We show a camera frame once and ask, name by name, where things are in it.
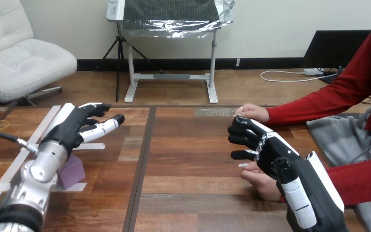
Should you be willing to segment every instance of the white power cord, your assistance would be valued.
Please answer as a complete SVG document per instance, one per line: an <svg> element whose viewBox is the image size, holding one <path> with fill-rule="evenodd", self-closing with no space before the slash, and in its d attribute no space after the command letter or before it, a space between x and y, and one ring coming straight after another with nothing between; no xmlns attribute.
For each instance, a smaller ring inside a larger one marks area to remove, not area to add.
<svg viewBox="0 0 371 232"><path fill-rule="evenodd" d="M290 81L280 81L280 80L269 80L269 79L266 79L265 77L263 77L262 75L263 74L266 74L266 73L289 73L289 74L304 74L304 72L285 72L285 71L265 71L263 73L261 73L260 77L263 79L263 80L266 80L266 81L272 81L272 82L304 82L304 81L312 81L312 80L316 80L316 79L321 79L321 78L325 78L325 77L330 77L330 76L335 76L336 74L332 74L332 75L328 75L328 76L321 76L321 77L315 77L315 78L310 78L310 79L305 79L305 80L298 80L298 81L293 81L293 80L290 80Z"/></svg>

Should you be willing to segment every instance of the black tripod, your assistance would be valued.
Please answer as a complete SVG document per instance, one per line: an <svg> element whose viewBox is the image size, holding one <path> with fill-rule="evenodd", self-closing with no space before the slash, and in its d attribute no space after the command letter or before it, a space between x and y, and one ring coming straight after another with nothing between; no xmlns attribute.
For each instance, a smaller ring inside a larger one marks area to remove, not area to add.
<svg viewBox="0 0 371 232"><path fill-rule="evenodd" d="M106 60L106 57L109 55L110 51L113 49L113 47L116 45L117 42L119 42L119 45L118 45L118 51L117 51L117 84L116 84L116 102L119 101L119 80L120 80L120 62L123 61L125 62L124 60L124 55L123 55L123 42L127 42L127 40L120 34L120 28L119 28L119 22L117 22L117 32L118 32L118 36L116 36L116 40L113 42L112 46L109 48L109 50L107 51L107 53L103 56L103 58L101 59L101 63L99 66L96 67L95 69L95 72L96 71L99 71L100 70L100 67L101 65L104 63L104 61ZM156 67L152 62L151 60L149 60L145 55L143 55L143 53L141 53L137 48L135 48L134 46L132 46L133 50L136 51L140 56L142 56L148 64L151 64L153 66L153 68L155 68L156 70L159 70L160 73L163 73L163 71Z"/></svg>

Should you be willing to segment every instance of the silver robotic arm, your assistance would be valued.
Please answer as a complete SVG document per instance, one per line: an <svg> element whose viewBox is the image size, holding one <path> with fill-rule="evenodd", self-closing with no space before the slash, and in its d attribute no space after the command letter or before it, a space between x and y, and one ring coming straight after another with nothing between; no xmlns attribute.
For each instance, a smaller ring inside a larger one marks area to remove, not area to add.
<svg viewBox="0 0 371 232"><path fill-rule="evenodd" d="M24 148L35 152L35 159L26 162L11 182L0 206L0 232L42 231L50 192L57 185L57 172L71 151L81 143L104 136L124 122L123 115L115 115L102 123L91 119L104 116L110 107L103 103L80 107L67 103L49 124L38 148L17 139Z"/></svg>
<svg viewBox="0 0 371 232"><path fill-rule="evenodd" d="M279 134L261 123L236 117L228 140L251 150L233 151L235 160L256 161L277 181L288 204L287 220L294 232L347 232L344 205L316 153L306 159Z"/></svg>

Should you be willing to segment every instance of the white chair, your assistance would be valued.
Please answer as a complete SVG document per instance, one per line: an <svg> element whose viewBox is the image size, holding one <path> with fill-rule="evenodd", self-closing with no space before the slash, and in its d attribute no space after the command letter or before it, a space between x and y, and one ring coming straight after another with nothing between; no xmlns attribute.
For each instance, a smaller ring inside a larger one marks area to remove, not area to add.
<svg viewBox="0 0 371 232"><path fill-rule="evenodd" d="M19 0L0 0L0 102L28 101L61 87L30 94L76 71L76 58L61 47L33 39Z"/></svg>

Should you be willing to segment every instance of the white stand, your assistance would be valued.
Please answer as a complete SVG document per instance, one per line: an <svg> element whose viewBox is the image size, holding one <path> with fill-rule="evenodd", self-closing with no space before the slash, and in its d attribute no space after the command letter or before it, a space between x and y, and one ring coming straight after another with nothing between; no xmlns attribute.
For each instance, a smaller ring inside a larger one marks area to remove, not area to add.
<svg viewBox="0 0 371 232"><path fill-rule="evenodd" d="M211 67L210 73L205 75L189 75L189 74L137 74L134 73L133 65L133 51L131 48L131 41L127 41L128 47L128 69L130 72L130 86L128 87L124 102L132 103L134 94L139 80L205 80L207 82L208 99L210 103L218 103L217 92L214 84L214 72L215 72L215 48L217 31L214 31L213 44L211 49Z"/></svg>

